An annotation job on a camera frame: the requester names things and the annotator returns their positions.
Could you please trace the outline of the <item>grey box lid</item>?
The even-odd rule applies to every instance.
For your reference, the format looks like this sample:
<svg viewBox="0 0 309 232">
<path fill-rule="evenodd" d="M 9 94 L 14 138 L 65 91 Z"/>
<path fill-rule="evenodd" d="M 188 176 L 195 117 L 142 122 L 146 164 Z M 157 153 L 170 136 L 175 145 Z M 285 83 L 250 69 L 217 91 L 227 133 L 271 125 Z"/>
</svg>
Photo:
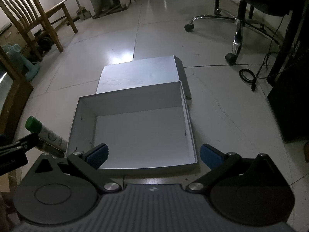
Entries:
<svg viewBox="0 0 309 232">
<path fill-rule="evenodd" d="M 181 59 L 174 55 L 142 59 L 104 67 L 96 93 L 179 81 L 190 100 L 191 92 Z"/>
</svg>

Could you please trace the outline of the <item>open white cardboard box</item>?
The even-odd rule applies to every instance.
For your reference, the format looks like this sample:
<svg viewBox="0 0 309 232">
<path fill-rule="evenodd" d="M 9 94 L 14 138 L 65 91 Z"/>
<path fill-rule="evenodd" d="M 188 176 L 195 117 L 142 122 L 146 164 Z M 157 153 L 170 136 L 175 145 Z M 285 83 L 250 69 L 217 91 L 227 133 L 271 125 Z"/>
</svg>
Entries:
<svg viewBox="0 0 309 232">
<path fill-rule="evenodd" d="M 190 115 L 181 82 L 79 98 L 66 153 L 104 143 L 101 169 L 111 174 L 180 172 L 197 165 Z"/>
</svg>

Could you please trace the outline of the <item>teal floor fan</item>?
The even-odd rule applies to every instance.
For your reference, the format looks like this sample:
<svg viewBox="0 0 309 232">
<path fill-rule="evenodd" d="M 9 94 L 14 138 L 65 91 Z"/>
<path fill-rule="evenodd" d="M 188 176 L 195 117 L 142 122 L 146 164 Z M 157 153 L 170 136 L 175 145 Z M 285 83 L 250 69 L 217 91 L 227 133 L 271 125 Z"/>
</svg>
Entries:
<svg viewBox="0 0 309 232">
<path fill-rule="evenodd" d="M 32 81 L 33 78 L 40 71 L 39 64 L 31 63 L 22 53 L 21 46 L 18 44 L 10 45 L 5 44 L 2 46 L 4 52 L 9 57 L 12 65 L 21 73 L 24 73 L 24 76 L 27 81 Z"/>
</svg>

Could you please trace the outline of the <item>black desk cabinet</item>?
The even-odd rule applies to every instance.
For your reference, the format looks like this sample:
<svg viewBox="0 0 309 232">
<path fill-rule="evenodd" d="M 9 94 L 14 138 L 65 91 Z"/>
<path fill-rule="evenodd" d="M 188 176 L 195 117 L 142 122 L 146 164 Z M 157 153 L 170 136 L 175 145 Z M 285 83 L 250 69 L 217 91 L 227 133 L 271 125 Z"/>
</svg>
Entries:
<svg viewBox="0 0 309 232">
<path fill-rule="evenodd" d="M 285 142 L 308 140 L 308 18 L 268 101 Z"/>
</svg>

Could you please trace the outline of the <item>office chair chrome base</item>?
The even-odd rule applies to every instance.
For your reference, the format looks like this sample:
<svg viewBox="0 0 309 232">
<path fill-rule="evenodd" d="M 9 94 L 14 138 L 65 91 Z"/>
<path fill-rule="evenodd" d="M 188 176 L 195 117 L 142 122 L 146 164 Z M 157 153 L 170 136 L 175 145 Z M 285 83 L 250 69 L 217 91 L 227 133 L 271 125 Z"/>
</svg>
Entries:
<svg viewBox="0 0 309 232">
<path fill-rule="evenodd" d="M 278 52 L 281 36 L 257 19 L 200 15 L 184 26 L 187 51 L 204 65 L 262 64 L 267 52 Z"/>
</svg>

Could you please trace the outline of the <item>brown cardboard box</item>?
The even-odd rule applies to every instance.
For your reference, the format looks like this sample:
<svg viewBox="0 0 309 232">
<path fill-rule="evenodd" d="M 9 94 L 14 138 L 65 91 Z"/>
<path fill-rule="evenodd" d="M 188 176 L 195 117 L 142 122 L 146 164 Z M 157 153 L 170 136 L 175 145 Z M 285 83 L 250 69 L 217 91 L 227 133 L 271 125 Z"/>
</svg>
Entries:
<svg viewBox="0 0 309 232">
<path fill-rule="evenodd" d="M 4 45 L 15 45 L 20 46 L 20 53 L 25 57 L 30 55 L 31 49 L 19 33 L 17 28 L 10 22 L 1 26 L 1 46 Z"/>
</svg>

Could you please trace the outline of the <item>broom with dustpan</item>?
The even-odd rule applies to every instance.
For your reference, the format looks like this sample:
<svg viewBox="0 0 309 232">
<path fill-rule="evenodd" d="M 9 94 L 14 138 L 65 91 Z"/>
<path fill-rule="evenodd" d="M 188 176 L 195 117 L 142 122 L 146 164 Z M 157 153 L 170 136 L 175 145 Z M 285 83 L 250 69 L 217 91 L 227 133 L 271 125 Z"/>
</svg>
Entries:
<svg viewBox="0 0 309 232">
<path fill-rule="evenodd" d="M 88 11 L 85 7 L 82 7 L 79 0 L 76 0 L 76 3 L 78 6 L 76 13 L 81 20 L 86 20 L 92 17 L 90 11 Z"/>
</svg>

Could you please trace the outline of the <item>wooden slat-back chair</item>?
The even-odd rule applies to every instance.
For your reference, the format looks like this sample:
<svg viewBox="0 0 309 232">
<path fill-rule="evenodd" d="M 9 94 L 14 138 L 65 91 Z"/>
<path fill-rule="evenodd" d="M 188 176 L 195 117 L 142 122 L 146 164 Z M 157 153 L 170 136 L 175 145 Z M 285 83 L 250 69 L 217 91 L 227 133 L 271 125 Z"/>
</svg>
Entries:
<svg viewBox="0 0 309 232">
<path fill-rule="evenodd" d="M 50 22 L 49 18 L 59 10 L 64 12 L 64 19 L 69 23 L 74 33 L 78 33 L 77 27 L 71 17 L 67 7 L 66 0 L 59 2 L 49 10 L 44 10 L 39 0 L 1 0 L 1 9 L 10 19 L 11 23 L 17 28 L 25 40 L 28 47 L 36 55 L 39 62 L 43 60 L 35 43 L 38 38 L 30 38 L 29 33 L 37 26 L 42 26 L 43 34 L 49 35 L 56 45 L 59 52 L 63 52 L 63 46 L 59 41 L 57 30 L 53 27 L 55 22 Z"/>
</svg>

